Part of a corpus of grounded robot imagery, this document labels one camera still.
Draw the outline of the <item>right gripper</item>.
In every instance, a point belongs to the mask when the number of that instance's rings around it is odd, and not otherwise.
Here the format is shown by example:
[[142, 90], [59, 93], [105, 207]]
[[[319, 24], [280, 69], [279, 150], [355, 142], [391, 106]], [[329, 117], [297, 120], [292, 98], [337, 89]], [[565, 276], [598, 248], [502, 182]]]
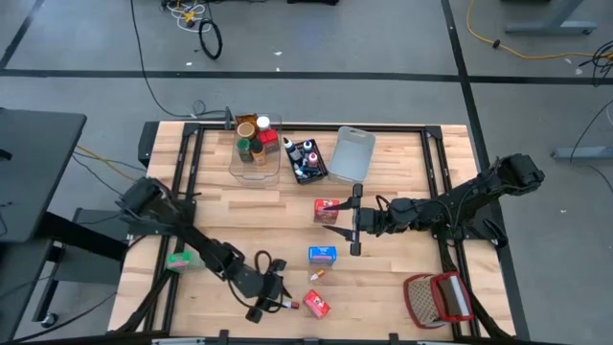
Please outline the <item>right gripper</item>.
[[324, 228], [341, 235], [350, 244], [350, 254], [353, 256], [361, 255], [360, 234], [366, 232], [370, 235], [379, 237], [384, 232], [385, 218], [387, 211], [383, 206], [388, 206], [389, 201], [382, 195], [376, 195], [375, 201], [377, 209], [365, 208], [361, 206], [363, 196], [363, 185], [356, 183], [352, 186], [352, 196], [345, 202], [327, 206], [325, 211], [353, 210], [352, 225], [353, 230], [336, 226], [324, 225]]

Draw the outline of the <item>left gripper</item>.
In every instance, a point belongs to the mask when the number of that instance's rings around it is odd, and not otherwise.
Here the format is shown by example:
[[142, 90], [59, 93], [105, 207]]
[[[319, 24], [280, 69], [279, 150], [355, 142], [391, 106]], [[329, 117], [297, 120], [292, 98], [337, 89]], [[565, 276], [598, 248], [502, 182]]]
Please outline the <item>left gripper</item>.
[[275, 313], [287, 308], [286, 297], [293, 299], [284, 285], [282, 272], [286, 261], [273, 261], [264, 273], [242, 264], [232, 277], [232, 283], [245, 298], [255, 298], [254, 305], [248, 306], [245, 318], [260, 322], [265, 312]]

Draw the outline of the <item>small red cereal box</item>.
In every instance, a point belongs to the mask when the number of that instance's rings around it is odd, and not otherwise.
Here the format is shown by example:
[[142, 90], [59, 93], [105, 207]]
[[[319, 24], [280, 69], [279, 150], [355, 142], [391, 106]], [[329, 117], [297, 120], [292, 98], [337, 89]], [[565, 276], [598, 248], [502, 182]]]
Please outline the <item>small red cereal box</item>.
[[314, 201], [313, 221], [321, 224], [335, 224], [339, 211], [329, 210], [329, 207], [336, 206], [338, 204], [338, 199], [316, 199]]

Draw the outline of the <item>Froot Loops cereal box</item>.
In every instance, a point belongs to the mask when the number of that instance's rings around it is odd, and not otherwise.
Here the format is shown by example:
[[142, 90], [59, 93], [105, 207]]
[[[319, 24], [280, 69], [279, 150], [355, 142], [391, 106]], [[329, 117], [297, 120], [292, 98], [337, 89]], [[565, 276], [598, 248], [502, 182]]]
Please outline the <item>Froot Loops cereal box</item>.
[[317, 319], [324, 318], [331, 310], [329, 303], [314, 289], [306, 293], [303, 303]]

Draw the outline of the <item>blue Rice Krispies box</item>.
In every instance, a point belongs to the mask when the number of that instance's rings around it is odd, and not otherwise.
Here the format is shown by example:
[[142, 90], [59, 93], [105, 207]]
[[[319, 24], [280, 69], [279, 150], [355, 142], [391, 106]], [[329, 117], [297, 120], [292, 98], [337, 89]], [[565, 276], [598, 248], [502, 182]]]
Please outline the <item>blue Rice Krispies box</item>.
[[307, 259], [311, 265], [332, 266], [337, 259], [335, 246], [311, 246], [307, 252]]

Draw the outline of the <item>black food colour bottle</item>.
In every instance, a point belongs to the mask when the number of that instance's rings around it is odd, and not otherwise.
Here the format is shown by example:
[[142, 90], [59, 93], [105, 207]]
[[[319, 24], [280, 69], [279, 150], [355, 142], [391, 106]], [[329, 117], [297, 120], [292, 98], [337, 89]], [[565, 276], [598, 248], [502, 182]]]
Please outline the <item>black food colour bottle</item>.
[[285, 151], [288, 157], [290, 158], [290, 160], [293, 163], [302, 163], [303, 155], [301, 154], [299, 149], [295, 146], [295, 144], [291, 142], [290, 140], [288, 140], [286, 137], [284, 137], [283, 140], [284, 140]]

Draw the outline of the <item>green cereal box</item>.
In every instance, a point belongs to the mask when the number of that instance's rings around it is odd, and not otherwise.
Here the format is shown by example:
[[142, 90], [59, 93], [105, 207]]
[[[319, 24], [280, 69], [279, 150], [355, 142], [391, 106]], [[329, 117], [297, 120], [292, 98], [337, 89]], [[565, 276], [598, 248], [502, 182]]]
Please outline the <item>green cereal box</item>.
[[191, 250], [173, 253], [167, 257], [166, 269], [179, 274], [204, 268], [204, 261], [197, 252]]

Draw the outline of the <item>red lid spice tin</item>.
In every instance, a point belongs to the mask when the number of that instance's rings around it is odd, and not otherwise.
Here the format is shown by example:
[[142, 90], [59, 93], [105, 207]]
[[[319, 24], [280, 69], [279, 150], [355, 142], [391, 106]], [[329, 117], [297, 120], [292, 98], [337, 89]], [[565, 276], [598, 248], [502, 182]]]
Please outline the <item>red lid spice tin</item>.
[[266, 153], [278, 151], [279, 135], [276, 129], [261, 130], [258, 138], [260, 139]]

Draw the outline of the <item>white plastic bin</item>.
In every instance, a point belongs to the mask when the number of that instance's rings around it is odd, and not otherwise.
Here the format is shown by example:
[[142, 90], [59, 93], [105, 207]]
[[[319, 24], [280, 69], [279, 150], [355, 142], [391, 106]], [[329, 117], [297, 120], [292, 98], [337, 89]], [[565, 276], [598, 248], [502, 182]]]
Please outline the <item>white plastic bin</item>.
[[331, 156], [329, 179], [338, 183], [363, 183], [375, 150], [375, 135], [362, 129], [341, 126]]

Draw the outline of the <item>clear plastic bin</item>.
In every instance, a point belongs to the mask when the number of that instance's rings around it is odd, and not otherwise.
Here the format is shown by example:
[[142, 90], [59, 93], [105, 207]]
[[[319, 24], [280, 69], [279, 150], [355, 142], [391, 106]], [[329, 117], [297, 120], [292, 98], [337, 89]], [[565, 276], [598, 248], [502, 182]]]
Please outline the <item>clear plastic bin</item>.
[[267, 116], [270, 119], [271, 128], [276, 129], [279, 135], [280, 149], [275, 152], [266, 153], [266, 164], [263, 166], [256, 166], [251, 163], [243, 163], [238, 157], [237, 141], [240, 137], [237, 135], [237, 123], [235, 125], [233, 144], [232, 144], [232, 160], [230, 163], [229, 173], [240, 183], [246, 186], [260, 187], [260, 186], [273, 186], [278, 183], [278, 174], [281, 168], [281, 145], [283, 134], [283, 119], [279, 114], [275, 113], [252, 113], [259, 116]]

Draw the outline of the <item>red mesh basket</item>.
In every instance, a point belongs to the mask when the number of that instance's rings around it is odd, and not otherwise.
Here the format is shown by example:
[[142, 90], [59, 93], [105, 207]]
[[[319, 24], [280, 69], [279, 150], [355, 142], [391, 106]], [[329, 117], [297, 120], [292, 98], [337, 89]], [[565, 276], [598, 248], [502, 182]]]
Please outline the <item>red mesh basket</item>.
[[458, 272], [422, 273], [403, 282], [405, 306], [420, 329], [471, 321], [474, 312]]

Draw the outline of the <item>grey table leg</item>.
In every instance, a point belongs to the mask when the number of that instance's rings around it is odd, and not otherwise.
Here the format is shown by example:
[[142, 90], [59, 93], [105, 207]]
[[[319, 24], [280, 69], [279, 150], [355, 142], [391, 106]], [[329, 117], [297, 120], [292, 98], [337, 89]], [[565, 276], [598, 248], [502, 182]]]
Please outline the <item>grey table leg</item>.
[[505, 32], [522, 35], [590, 35], [598, 29], [598, 24], [593, 21], [569, 20], [584, 0], [561, 1], [556, 12], [549, 18], [536, 22], [509, 23]]
[[613, 147], [557, 148], [552, 152], [552, 157], [555, 160], [613, 159]]

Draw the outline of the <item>black desk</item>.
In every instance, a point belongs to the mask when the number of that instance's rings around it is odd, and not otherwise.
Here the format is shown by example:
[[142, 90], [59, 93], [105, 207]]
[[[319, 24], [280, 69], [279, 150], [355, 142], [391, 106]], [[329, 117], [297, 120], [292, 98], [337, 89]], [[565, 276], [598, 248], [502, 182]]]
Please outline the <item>black desk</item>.
[[34, 238], [87, 117], [0, 108], [0, 242]]

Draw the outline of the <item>black aluminium table frame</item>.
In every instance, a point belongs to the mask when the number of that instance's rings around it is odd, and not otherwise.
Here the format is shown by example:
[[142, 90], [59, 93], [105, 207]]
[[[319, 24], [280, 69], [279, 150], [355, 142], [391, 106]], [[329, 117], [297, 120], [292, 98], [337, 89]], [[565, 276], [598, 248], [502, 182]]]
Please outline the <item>black aluminium table frame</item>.
[[[231, 294], [225, 282], [208, 271], [179, 276], [173, 307], [171, 336], [205, 337], [206, 345], [228, 330], [228, 344], [289, 343], [297, 345], [365, 344], [373, 341], [390, 344], [390, 334], [397, 334], [398, 344], [411, 340], [443, 341], [453, 337], [451, 326], [423, 330], [415, 326], [404, 306], [402, 281], [412, 274], [439, 272], [441, 263], [435, 239], [425, 232], [405, 232], [380, 238], [363, 236], [362, 255], [349, 254], [349, 244], [342, 237], [313, 222], [316, 198], [346, 200], [352, 187], [325, 178], [300, 186], [290, 174], [285, 151], [275, 186], [250, 188], [241, 185], [229, 173], [231, 142], [234, 133], [224, 130], [222, 122], [202, 122], [202, 151], [194, 190], [195, 224], [205, 235], [230, 242], [253, 265], [260, 249], [287, 261], [285, 285], [295, 299], [301, 300], [311, 289], [330, 303], [331, 311], [316, 319], [304, 306], [299, 310], [266, 313], [259, 324], [247, 321], [247, 309]], [[291, 140], [314, 139], [329, 164], [337, 131], [341, 126], [355, 127], [375, 135], [373, 162], [365, 180], [365, 206], [376, 206], [374, 195], [388, 199], [397, 196], [428, 197], [430, 177], [435, 177], [437, 192], [443, 192], [443, 176], [453, 187], [473, 178], [477, 170], [466, 126], [392, 126], [359, 124], [283, 125]], [[164, 183], [172, 182], [180, 149], [184, 123], [147, 122], [153, 130], [148, 175]], [[448, 159], [448, 173], [440, 168], [442, 158], [434, 134], [429, 137], [432, 172], [425, 168], [421, 132], [440, 129]], [[148, 236], [129, 250], [118, 287], [108, 329], [119, 329], [136, 311], [152, 285], [160, 248], [160, 236]], [[312, 245], [335, 245], [339, 258], [320, 280], [309, 283], [314, 268], [309, 267], [307, 249]], [[519, 315], [519, 302], [510, 302], [511, 285], [505, 285], [513, 270], [510, 259], [502, 259], [493, 244], [485, 241], [464, 242], [470, 283], [480, 302], [497, 325], [518, 339], [528, 339], [525, 317]]]

